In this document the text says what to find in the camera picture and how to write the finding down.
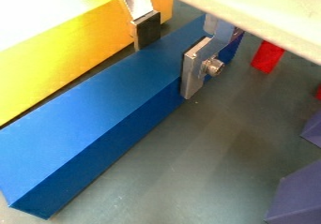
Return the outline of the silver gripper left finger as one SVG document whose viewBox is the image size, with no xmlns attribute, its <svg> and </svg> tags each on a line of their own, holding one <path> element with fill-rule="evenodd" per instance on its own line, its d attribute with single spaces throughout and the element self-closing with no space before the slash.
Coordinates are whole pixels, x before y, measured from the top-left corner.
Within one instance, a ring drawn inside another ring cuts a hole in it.
<svg viewBox="0 0 321 224">
<path fill-rule="evenodd" d="M 152 7 L 151 0 L 119 0 L 129 14 L 129 35 L 134 49 L 142 50 L 160 38 L 160 12 Z"/>
</svg>

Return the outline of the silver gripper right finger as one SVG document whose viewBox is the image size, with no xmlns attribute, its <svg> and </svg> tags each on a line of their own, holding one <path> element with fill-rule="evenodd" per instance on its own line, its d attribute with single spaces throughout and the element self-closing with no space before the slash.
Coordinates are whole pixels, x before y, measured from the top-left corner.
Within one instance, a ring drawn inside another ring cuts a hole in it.
<svg viewBox="0 0 321 224">
<path fill-rule="evenodd" d="M 190 47 L 183 55 L 180 95 L 190 99 L 203 86 L 204 77 L 216 76 L 224 67 L 219 52 L 243 34 L 243 30 L 211 14 L 206 15 L 203 30 L 208 37 Z"/>
</svg>

